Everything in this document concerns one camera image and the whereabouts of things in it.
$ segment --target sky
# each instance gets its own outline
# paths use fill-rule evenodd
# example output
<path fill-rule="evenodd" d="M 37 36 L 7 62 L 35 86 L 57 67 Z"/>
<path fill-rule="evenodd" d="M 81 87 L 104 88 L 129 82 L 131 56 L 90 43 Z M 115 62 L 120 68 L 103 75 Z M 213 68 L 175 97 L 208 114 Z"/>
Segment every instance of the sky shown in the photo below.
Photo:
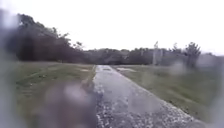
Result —
<path fill-rule="evenodd" d="M 184 48 L 224 55 L 222 0 L 4 0 L 2 6 L 69 33 L 85 49 Z"/>

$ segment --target paved path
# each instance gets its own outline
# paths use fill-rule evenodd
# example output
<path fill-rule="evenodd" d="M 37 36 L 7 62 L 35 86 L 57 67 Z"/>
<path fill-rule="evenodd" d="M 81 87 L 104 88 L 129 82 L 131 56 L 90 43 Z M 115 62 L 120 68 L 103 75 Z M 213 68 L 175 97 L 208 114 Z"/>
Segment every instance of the paved path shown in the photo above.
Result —
<path fill-rule="evenodd" d="M 109 66 L 97 66 L 97 128 L 204 128 Z"/>

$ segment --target forest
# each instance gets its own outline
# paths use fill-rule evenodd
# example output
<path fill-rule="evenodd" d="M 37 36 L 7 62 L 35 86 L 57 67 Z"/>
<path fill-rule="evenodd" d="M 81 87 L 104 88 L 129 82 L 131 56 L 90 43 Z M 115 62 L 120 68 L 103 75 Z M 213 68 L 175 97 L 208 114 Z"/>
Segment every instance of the forest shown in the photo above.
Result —
<path fill-rule="evenodd" d="M 82 43 L 73 43 L 68 38 L 68 33 L 61 34 L 56 28 L 48 28 L 42 23 L 35 22 L 31 16 L 17 16 L 20 19 L 19 26 L 10 34 L 5 48 L 21 61 L 161 66 L 181 61 L 187 67 L 195 68 L 201 55 L 200 47 L 194 42 L 189 42 L 185 49 L 178 48 L 176 43 L 171 49 L 158 48 L 156 42 L 154 48 L 83 50 Z M 206 55 L 218 59 L 211 53 Z"/>

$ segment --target puddle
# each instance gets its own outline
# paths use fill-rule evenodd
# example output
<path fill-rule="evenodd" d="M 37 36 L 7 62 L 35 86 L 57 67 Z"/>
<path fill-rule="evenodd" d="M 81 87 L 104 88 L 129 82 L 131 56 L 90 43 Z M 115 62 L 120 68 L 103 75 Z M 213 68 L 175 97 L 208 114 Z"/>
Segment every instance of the puddle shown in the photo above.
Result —
<path fill-rule="evenodd" d="M 130 68 L 117 68 L 117 70 L 119 70 L 119 71 L 128 71 L 128 72 L 136 72 L 135 70 L 130 69 Z"/>

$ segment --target grass verge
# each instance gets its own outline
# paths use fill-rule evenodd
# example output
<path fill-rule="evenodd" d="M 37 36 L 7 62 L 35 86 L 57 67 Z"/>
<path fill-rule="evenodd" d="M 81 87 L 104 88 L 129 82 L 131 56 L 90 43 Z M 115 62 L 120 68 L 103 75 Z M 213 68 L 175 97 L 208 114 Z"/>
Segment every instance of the grass verge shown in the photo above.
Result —
<path fill-rule="evenodd" d="M 18 111 L 29 127 L 37 127 L 32 113 L 49 87 L 66 81 L 86 81 L 88 85 L 95 75 L 93 65 L 43 62 L 18 63 L 16 67 L 13 81 L 16 83 Z"/>
<path fill-rule="evenodd" d="M 220 85 L 217 70 L 195 70 L 172 75 L 169 67 L 132 65 L 113 66 L 113 68 L 134 70 L 118 71 L 184 112 L 199 120 L 210 122 L 209 108 Z"/>

